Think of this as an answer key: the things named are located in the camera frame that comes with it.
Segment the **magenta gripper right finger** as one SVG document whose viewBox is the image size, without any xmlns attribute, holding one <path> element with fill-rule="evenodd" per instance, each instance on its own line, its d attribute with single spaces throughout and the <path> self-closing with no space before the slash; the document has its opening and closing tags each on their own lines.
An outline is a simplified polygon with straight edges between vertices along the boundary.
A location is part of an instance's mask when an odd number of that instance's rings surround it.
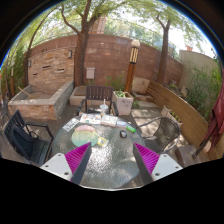
<svg viewBox="0 0 224 224">
<path fill-rule="evenodd" d="M 168 154 L 159 155 L 138 143 L 133 144 L 133 154 L 145 185 L 182 169 Z"/>
</svg>

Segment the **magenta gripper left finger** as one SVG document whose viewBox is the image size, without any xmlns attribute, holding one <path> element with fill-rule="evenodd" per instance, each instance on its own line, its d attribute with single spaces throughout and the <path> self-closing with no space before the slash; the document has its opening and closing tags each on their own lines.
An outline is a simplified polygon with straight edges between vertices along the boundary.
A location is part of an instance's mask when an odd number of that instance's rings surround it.
<svg viewBox="0 0 224 224">
<path fill-rule="evenodd" d="M 57 153 L 41 169 L 79 185 L 91 153 L 91 143 L 87 143 L 66 154 Z"/>
</svg>

